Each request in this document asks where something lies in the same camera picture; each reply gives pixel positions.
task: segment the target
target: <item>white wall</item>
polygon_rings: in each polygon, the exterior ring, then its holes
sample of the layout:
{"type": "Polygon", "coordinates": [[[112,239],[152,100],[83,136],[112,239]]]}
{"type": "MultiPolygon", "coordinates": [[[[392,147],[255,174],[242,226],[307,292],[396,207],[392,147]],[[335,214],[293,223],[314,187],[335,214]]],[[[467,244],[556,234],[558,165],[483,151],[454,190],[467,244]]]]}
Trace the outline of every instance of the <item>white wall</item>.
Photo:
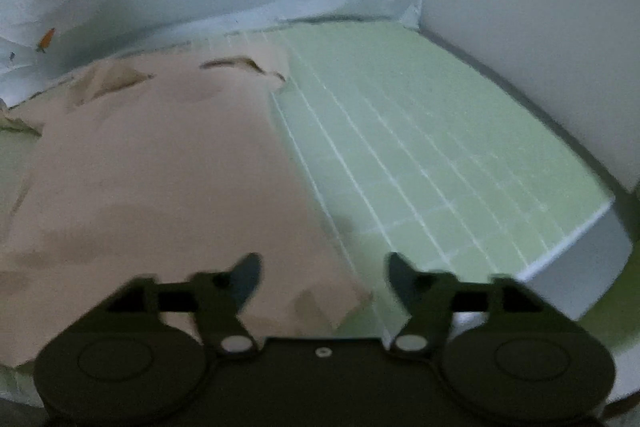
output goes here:
{"type": "Polygon", "coordinates": [[[640,0],[424,0],[421,22],[638,183],[640,0]]]}

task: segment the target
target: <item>green cutting mat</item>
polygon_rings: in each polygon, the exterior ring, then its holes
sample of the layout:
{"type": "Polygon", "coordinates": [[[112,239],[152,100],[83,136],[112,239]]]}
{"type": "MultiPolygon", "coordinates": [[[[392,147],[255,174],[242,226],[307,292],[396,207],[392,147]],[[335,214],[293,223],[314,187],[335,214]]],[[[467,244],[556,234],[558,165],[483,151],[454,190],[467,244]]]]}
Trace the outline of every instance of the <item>green cutting mat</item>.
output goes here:
{"type": "Polygon", "coordinates": [[[402,325],[383,278],[389,251],[463,280],[523,273],[612,200],[529,111],[397,23],[296,24],[211,45],[239,40],[289,51],[274,113],[328,233],[375,293],[346,333],[373,333],[369,315],[386,335],[402,325]]]}

